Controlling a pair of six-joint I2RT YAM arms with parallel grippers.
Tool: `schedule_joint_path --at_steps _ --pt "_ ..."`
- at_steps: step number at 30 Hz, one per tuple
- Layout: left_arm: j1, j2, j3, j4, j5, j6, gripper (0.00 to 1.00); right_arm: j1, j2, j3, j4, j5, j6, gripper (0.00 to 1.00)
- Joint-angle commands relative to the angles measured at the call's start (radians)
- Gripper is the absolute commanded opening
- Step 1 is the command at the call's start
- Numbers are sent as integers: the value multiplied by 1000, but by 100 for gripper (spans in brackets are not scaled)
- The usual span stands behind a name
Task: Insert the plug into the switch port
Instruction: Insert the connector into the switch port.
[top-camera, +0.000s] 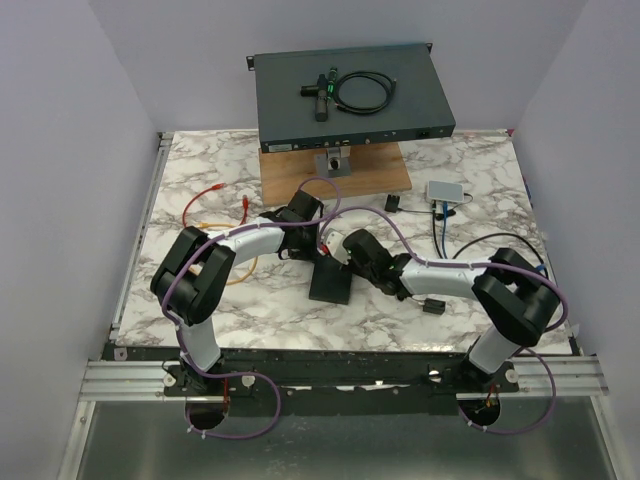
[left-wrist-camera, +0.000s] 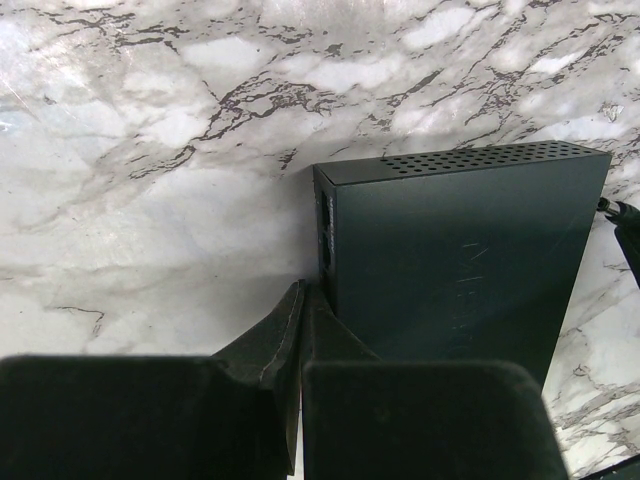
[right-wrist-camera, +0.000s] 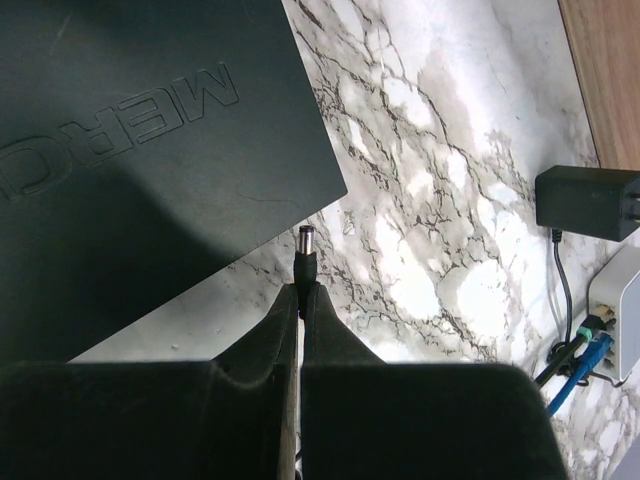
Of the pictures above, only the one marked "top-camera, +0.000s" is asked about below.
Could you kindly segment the black network switch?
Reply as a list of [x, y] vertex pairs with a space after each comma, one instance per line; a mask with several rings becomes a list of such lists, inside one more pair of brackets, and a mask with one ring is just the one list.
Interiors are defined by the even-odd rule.
[[308, 298], [314, 301], [347, 305], [350, 300], [352, 273], [329, 256], [314, 263]]

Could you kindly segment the black power adapter with cable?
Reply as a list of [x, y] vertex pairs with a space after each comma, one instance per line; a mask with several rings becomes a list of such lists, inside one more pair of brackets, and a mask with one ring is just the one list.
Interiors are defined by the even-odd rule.
[[[452, 214], [459, 206], [470, 203], [473, 199], [474, 197], [472, 194], [465, 193], [463, 202], [453, 207], [449, 207], [447, 213]], [[434, 211], [434, 208], [430, 208], [429, 210], [408, 210], [406, 208], [401, 208], [399, 204], [400, 197], [398, 195], [388, 195], [384, 205], [384, 210], [389, 213], [404, 212], [413, 214], [432, 214]]]

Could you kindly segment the small black power adapter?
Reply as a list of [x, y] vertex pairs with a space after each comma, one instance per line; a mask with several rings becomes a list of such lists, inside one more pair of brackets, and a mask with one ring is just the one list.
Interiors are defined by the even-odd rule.
[[409, 300], [419, 305], [424, 313], [430, 315], [442, 316], [446, 310], [446, 302], [444, 300], [430, 297], [425, 297], [424, 299], [409, 297]]

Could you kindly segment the white grey small switch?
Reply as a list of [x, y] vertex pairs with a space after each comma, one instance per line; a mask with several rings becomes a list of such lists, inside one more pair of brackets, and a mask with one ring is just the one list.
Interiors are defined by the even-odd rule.
[[460, 204], [465, 200], [465, 191], [460, 183], [429, 180], [427, 196], [432, 201]]

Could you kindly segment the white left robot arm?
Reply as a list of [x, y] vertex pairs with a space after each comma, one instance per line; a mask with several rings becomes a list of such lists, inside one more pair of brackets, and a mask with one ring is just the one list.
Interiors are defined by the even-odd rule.
[[233, 268], [262, 255], [314, 258], [323, 212], [320, 200], [299, 190], [286, 206], [244, 225], [213, 234], [197, 227], [180, 232], [150, 290], [177, 330], [181, 356], [191, 365], [187, 382], [197, 393], [209, 395], [221, 385], [212, 316]]

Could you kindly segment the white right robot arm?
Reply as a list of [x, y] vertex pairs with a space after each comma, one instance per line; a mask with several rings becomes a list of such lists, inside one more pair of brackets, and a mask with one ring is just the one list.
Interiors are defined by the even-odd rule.
[[400, 301], [441, 295], [480, 303], [492, 326], [470, 347], [459, 370], [462, 384], [474, 392], [493, 384], [509, 357], [535, 346], [564, 305], [553, 284], [510, 248], [471, 263], [427, 261], [408, 253], [391, 255], [364, 229], [341, 245], [352, 273]]

